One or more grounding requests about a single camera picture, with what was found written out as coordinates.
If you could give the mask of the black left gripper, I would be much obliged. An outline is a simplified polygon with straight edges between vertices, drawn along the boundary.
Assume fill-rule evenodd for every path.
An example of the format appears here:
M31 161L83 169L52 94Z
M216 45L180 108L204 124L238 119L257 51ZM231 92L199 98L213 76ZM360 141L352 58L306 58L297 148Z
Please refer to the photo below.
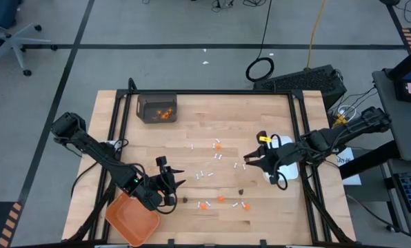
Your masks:
M141 166L140 181L143 187L141 202L151 211L160 211L160 207L172 207L174 211L177 206L176 190L186 181L176 182L174 174L183 173L184 170L172 169L165 156L157 157L156 164L159 174L154 176L147 175L144 167Z

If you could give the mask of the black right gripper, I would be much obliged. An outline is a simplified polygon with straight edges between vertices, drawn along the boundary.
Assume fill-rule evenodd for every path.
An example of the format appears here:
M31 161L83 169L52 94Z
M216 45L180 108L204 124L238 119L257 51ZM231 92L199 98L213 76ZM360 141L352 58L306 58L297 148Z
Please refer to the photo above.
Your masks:
M264 179L271 185L279 183L285 183L287 185L288 180L298 178L299 172L296 163L284 165L277 151L271 152L271 149L279 149L285 144L291 143L292 139L289 136L279 136L278 134L268 136L266 131L260 131L257 134L257 141L261 147L258 147L254 152L250 152L243 157L245 159L266 158L267 166L265 166L265 163L262 161L249 161L245 163L246 165L262 169Z

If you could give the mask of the white plastic bin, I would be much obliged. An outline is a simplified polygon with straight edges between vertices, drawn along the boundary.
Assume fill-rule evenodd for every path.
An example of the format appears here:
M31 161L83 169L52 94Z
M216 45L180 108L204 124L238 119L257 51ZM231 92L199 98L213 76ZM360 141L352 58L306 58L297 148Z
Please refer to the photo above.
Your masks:
M278 136L277 134L273 134L270 137L272 140L267 142L268 148L278 148L282 145L287 143L291 143L292 139L289 136ZM279 181L287 180L295 180L298 178L299 172L296 163L292 163L289 165L282 165L278 168L279 174Z

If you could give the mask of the orange plastic tray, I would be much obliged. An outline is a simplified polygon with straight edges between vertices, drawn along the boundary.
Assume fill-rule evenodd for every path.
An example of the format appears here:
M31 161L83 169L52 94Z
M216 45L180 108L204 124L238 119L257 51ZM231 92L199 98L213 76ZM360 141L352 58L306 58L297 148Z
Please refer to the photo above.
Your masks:
M160 217L136 198L121 193L106 209L106 220L130 245L138 247L157 229Z

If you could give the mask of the dark grey plastic bin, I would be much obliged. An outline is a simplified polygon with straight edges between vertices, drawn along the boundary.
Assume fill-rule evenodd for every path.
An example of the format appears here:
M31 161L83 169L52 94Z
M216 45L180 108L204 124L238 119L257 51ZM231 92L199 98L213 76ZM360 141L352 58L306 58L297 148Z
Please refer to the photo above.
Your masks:
M174 118L172 120L161 120L157 110L162 113L172 108ZM177 95L175 93L140 94L137 98L136 115L146 124L173 123L177 120Z

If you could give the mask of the black computer case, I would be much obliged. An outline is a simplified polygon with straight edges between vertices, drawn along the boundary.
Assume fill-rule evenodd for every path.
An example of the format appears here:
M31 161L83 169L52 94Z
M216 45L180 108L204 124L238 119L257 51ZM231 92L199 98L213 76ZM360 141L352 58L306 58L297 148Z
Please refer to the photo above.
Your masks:
M331 65L304 69L300 72L259 81L254 83L253 89L271 92L320 91L326 110L329 110L346 93L341 72Z

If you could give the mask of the white paper sheet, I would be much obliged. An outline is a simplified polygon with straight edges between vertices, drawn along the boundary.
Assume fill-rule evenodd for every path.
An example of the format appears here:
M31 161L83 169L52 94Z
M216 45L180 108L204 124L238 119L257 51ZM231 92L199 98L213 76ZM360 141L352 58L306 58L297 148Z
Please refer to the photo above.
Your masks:
M355 156L351 147L345 148L342 152L336 155L337 164L339 167L343 167L345 164L353 161ZM347 166L346 169L341 170L344 186L360 186L361 178L358 174L352 174L354 169L351 166Z

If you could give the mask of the black metal beam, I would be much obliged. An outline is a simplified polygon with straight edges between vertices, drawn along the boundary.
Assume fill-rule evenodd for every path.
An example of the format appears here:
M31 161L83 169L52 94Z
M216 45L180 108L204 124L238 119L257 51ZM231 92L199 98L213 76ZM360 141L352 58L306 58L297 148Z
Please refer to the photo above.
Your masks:
M399 149L395 141L390 141L363 156L355 158L353 161L340 167L339 171L341 173L341 170L346 169L349 165L354 169L352 174L360 174L370 168L386 163L392 158L400 158Z

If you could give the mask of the grey keyboard desk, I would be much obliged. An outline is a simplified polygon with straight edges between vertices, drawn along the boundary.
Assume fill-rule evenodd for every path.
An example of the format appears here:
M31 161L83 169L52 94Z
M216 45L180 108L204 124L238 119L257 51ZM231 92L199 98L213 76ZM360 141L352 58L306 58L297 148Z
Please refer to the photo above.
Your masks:
M400 159L390 159L387 161L390 177L385 180L388 190L395 195L392 205L395 208L392 216L396 231L404 231L411 235L411 212L408 211L401 191L397 185L397 174L411 173L411 162Z

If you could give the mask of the grey office chair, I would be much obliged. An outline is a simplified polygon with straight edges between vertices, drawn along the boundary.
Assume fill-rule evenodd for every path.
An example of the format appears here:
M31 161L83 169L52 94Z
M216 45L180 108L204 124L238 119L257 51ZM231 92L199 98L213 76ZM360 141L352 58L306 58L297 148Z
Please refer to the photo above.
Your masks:
M43 27L38 23L30 23L18 32L11 34L8 30L17 24L17 9L23 0L0 0L0 58L9 51L13 51L24 76L31 76L32 71L25 67L23 53L27 45L47 45L52 51L58 50L58 45L47 39L32 39L23 37L28 30L41 32Z

